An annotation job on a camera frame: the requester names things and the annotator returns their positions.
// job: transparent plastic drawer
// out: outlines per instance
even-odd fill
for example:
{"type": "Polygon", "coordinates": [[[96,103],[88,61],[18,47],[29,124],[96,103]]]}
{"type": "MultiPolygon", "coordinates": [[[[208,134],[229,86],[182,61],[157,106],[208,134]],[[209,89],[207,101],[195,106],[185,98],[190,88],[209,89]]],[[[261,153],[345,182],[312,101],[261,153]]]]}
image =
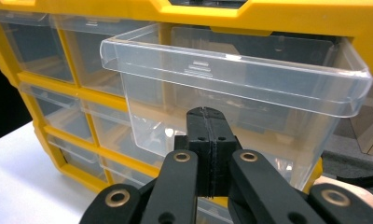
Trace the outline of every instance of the transparent plastic drawer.
{"type": "Polygon", "coordinates": [[[0,22],[22,70],[74,82],[49,14],[0,10],[0,22]]]}
{"type": "Polygon", "coordinates": [[[80,16],[53,16],[52,26],[64,30],[78,80],[83,87],[123,95],[117,72],[105,70],[100,58],[101,42],[112,36],[147,26],[146,21],[80,16]]]}
{"type": "Polygon", "coordinates": [[[48,136],[48,142],[62,151],[67,163],[106,181],[104,169],[100,166],[96,154],[51,135],[48,136]]]}
{"type": "Polygon", "coordinates": [[[91,114],[94,129],[102,147],[158,168],[161,167],[163,157],[146,151],[134,143],[129,113],[90,102],[85,102],[83,111],[91,114]]]}
{"type": "Polygon", "coordinates": [[[215,33],[154,24],[106,39],[124,82],[137,146],[165,156],[187,111],[220,110],[244,148],[303,189],[338,118],[354,116],[372,77],[346,38],[215,33]]]}
{"type": "Polygon", "coordinates": [[[86,115],[77,98],[26,83],[21,83],[20,89],[35,98],[49,125],[92,142],[86,115]]]}
{"type": "MultiPolygon", "coordinates": [[[[106,160],[107,163],[104,168],[108,166],[111,176],[115,183],[128,184],[140,188],[152,180],[151,177],[133,171],[125,166],[117,164],[113,161],[106,160]]],[[[227,208],[213,203],[208,199],[198,198],[198,211],[197,211],[197,222],[196,223],[207,223],[207,224],[217,224],[217,223],[233,223],[230,217],[230,213],[227,208]]]]}

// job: white surface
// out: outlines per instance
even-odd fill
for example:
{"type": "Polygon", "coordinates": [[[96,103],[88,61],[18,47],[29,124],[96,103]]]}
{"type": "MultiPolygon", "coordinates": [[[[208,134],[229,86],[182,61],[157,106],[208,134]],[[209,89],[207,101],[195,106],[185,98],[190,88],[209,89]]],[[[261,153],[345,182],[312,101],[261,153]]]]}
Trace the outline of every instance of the white surface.
{"type": "Polygon", "coordinates": [[[31,122],[0,138],[0,223],[78,223],[95,196],[54,167],[31,122]]]}

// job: white table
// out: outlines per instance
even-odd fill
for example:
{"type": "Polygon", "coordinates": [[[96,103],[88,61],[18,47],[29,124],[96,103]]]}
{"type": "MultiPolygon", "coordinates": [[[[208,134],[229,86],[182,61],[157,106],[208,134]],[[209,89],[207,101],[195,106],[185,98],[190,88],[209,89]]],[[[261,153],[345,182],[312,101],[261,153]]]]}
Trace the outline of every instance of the white table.
{"type": "Polygon", "coordinates": [[[0,138],[0,223],[78,223],[95,196],[54,167],[31,122],[0,138]]]}

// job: storage organizer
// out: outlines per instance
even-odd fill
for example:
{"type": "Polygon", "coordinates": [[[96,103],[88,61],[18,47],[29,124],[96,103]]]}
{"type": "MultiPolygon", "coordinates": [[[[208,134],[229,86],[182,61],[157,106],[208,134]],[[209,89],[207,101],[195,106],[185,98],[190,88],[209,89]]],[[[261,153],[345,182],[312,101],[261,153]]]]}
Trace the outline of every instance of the storage organizer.
{"type": "Polygon", "coordinates": [[[346,39],[219,34],[154,24],[105,40],[122,73],[136,144],[165,156],[187,111],[224,113],[243,148],[265,153],[302,189],[338,118],[354,116],[371,76],[346,39]],[[170,42],[160,42],[167,35],[170,42]]]}
{"type": "MultiPolygon", "coordinates": [[[[373,2],[222,6],[1,0],[0,69],[54,165],[95,191],[138,186],[185,134],[186,112],[210,106],[303,189],[370,85],[373,2]]],[[[199,220],[229,223],[226,204],[200,200],[199,220]]]]}

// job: drawer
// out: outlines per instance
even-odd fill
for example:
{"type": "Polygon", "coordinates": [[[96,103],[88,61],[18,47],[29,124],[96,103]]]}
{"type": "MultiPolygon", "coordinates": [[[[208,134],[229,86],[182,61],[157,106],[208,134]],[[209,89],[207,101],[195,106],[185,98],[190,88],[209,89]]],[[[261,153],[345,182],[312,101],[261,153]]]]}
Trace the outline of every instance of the drawer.
{"type": "MultiPolygon", "coordinates": [[[[107,163],[104,168],[108,168],[108,166],[111,167],[109,171],[115,183],[128,184],[139,189],[152,179],[151,177],[133,171],[132,169],[113,161],[106,160],[104,162],[110,162],[107,163]]],[[[198,211],[196,219],[196,223],[233,223],[227,208],[204,198],[198,198],[198,211]]]]}
{"type": "Polygon", "coordinates": [[[94,129],[102,147],[158,168],[161,167],[164,159],[162,156],[135,145],[129,113],[90,102],[85,102],[82,110],[91,114],[94,129]]]}
{"type": "Polygon", "coordinates": [[[33,96],[47,123],[65,133],[92,142],[86,115],[77,98],[21,83],[21,91],[33,96]]]}
{"type": "Polygon", "coordinates": [[[138,147],[165,156],[186,113],[224,113],[244,148],[263,153],[303,189],[338,118],[354,116],[372,82],[346,38],[232,35],[154,24],[106,39],[138,147]]]}
{"type": "Polygon", "coordinates": [[[21,70],[74,82],[49,14],[0,10],[0,22],[21,70]]]}
{"type": "Polygon", "coordinates": [[[67,163],[76,168],[106,181],[104,169],[100,166],[98,156],[84,148],[77,147],[65,140],[49,135],[48,142],[58,147],[67,163]]]}
{"type": "Polygon", "coordinates": [[[96,91],[123,95],[120,75],[103,69],[100,45],[112,35],[147,26],[149,22],[65,15],[51,18],[52,26],[64,30],[80,84],[96,91]]]}

